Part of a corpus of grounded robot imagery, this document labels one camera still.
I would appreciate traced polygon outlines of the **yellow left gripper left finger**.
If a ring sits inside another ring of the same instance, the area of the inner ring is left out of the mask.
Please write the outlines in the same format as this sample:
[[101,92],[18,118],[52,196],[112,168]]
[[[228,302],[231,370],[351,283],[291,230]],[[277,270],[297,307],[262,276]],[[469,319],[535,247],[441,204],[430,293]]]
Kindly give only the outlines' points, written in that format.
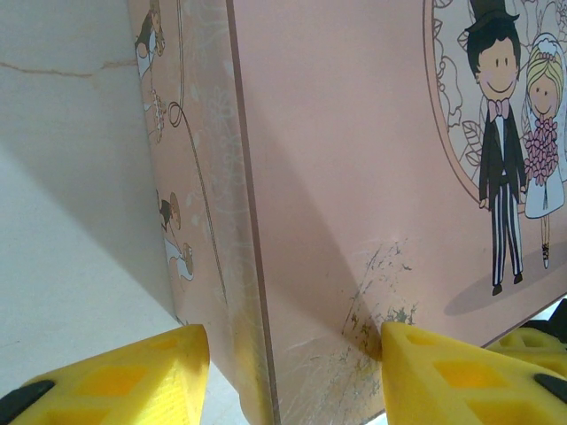
[[198,424],[210,365],[185,325],[38,375],[1,398],[3,424]]

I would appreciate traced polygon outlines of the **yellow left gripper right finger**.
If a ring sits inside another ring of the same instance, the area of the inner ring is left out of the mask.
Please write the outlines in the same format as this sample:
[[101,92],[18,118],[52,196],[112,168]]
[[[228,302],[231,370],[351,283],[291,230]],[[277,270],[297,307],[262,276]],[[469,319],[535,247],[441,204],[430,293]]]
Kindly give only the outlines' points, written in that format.
[[391,424],[566,422],[566,378],[552,371],[403,323],[381,336]]

